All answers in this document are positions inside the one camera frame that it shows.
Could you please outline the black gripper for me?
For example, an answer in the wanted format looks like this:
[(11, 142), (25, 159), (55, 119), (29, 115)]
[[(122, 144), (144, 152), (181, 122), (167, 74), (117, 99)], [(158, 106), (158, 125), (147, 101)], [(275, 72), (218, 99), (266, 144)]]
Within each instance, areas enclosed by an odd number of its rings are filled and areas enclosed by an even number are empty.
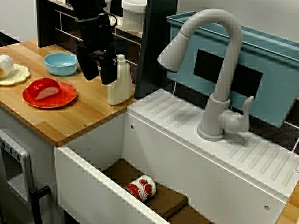
[(103, 84), (117, 79), (117, 59), (112, 45), (112, 26), (108, 15), (93, 18), (76, 18), (81, 33), (77, 42), (77, 59), (84, 77), (90, 81), (98, 76), (97, 61), (100, 61), (100, 77)]

